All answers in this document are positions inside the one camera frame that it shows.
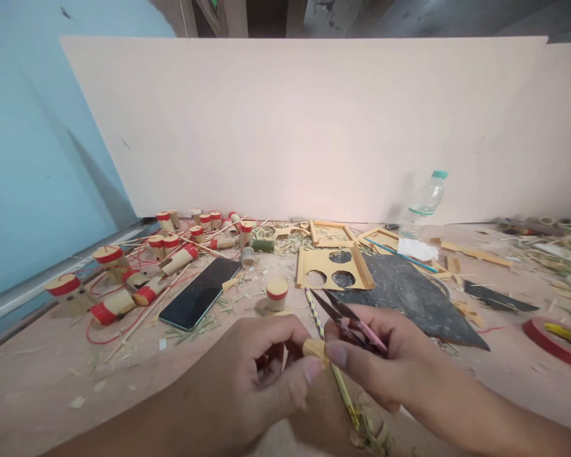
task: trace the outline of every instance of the scissor blade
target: scissor blade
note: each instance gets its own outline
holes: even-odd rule
[[[343,318],[343,316],[341,316],[337,310],[332,308],[328,304],[327,301],[325,301],[321,296],[319,296],[317,294],[317,292],[315,292],[313,289],[311,289],[311,293],[314,295],[317,302],[322,306],[324,311],[326,311],[328,313],[328,316],[330,316],[330,319],[332,319],[334,322],[339,322]]]
[[[349,319],[351,319],[355,322],[358,322],[360,320],[360,318],[357,317],[357,315],[353,311],[351,311],[351,309],[347,305],[345,305],[338,298],[336,298],[336,295],[332,294],[330,291],[327,291],[325,289],[324,289],[324,293],[328,296],[328,298],[332,302],[332,306],[334,308],[336,308],[336,310],[343,317],[348,317]]]

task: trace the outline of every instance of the plastic water bottle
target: plastic water bottle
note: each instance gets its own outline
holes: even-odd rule
[[[421,235],[425,219],[436,211],[442,200],[444,180],[448,175],[448,171],[436,170],[429,181],[417,190],[398,231],[400,236],[417,239]]]

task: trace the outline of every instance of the smartphone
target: smartphone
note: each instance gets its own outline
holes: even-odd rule
[[[182,330],[193,330],[222,294],[222,283],[232,279],[241,263],[217,258],[159,314],[159,319]]]

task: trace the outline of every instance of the blue wall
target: blue wall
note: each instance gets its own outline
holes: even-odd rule
[[[136,220],[67,34],[174,36],[147,0],[0,0],[0,292]]]

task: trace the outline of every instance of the hand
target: hand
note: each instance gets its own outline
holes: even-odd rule
[[[349,306],[387,345],[388,359],[338,341],[338,327],[330,320],[325,325],[325,333],[326,353],[332,363],[385,409],[393,411],[394,405],[401,403],[439,437],[468,450],[477,450],[483,445],[477,430],[470,430],[473,424],[466,424],[465,417],[477,416],[480,411],[486,413],[496,403],[496,395],[457,367],[399,312]]]
[[[194,424],[175,432],[177,447],[190,455],[230,454],[303,407],[322,370],[319,359],[303,357],[308,338],[293,315],[239,319],[168,388],[185,416],[181,423]]]

